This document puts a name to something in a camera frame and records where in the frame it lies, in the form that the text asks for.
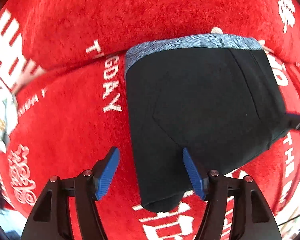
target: black plastic bracket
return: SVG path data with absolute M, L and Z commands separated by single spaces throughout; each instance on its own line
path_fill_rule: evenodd
M 234 197 L 230 240 L 282 240 L 274 216 L 250 176 L 228 178 L 207 172 L 185 149 L 183 159 L 196 194 L 207 207 L 195 240 L 221 238 L 227 197 Z M 119 163 L 113 147 L 104 160 L 75 178 L 50 178 L 28 218 L 21 240 L 73 240 L 68 197 L 74 196 L 83 240 L 107 240 L 95 201 L 108 191 Z

